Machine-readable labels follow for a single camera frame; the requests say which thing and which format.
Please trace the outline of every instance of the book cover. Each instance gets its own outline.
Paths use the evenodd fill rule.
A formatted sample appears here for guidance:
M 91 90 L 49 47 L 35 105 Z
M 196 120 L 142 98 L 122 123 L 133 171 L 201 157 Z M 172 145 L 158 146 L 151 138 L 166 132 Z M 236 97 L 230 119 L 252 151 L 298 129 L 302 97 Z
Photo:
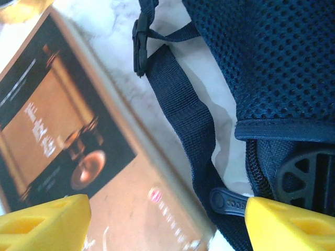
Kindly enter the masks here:
M 49 8 L 0 74 L 6 211 L 84 193 L 92 220 L 83 250 L 206 250 L 208 220 L 155 147 L 146 153 L 150 140 L 126 122 L 129 107 L 112 99 L 113 83 L 68 25 Z

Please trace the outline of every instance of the zipper pull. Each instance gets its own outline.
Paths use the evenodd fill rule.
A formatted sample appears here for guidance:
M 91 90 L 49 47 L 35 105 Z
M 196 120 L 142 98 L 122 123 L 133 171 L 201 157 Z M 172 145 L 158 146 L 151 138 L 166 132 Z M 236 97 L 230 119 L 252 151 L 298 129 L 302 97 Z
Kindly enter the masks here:
M 242 217 L 245 214 L 248 198 L 223 187 L 214 188 L 209 194 L 210 205 L 216 213 Z

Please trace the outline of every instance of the black plastic buckle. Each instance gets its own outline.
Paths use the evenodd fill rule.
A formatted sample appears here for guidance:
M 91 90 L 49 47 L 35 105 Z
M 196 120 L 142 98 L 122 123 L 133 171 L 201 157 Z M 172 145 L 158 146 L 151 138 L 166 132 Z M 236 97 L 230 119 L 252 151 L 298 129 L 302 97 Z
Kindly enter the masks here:
M 149 26 L 148 15 L 141 13 L 139 18 L 135 21 L 132 29 L 134 72 L 136 72 L 139 77 L 144 76 L 147 70 L 147 40 Z
M 277 171 L 275 188 L 281 202 L 335 216 L 335 149 L 289 157 Z

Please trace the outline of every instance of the red logo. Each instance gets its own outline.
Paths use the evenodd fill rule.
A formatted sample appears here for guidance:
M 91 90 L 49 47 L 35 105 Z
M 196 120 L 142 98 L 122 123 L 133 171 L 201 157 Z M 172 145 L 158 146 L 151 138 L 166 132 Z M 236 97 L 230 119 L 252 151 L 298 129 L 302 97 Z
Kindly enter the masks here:
M 149 198 L 152 202 L 158 203 L 161 201 L 163 195 L 158 188 L 151 188 L 149 192 Z

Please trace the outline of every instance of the marble surface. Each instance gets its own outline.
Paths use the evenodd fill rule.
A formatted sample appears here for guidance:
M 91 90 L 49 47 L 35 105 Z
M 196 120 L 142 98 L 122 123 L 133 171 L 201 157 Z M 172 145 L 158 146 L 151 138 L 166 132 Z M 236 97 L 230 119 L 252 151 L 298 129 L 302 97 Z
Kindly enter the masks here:
M 133 72 L 131 31 L 138 18 L 138 0 L 56 0 L 63 15 L 71 19 L 108 73 L 164 149 L 189 187 L 191 171 L 181 143 L 168 123 L 146 77 Z M 151 28 L 168 35 L 190 21 L 181 0 L 160 0 Z M 0 71 L 6 66 L 38 17 L 24 24 L 0 25 Z M 152 54 L 163 44 L 148 40 Z M 236 103 L 212 54 L 202 38 L 169 44 L 189 77 L 199 98 L 208 106 L 215 122 L 216 148 L 213 162 L 225 184 L 233 191 L 251 194 L 244 169 L 245 143 L 234 138 Z M 217 233 L 210 250 L 232 250 Z

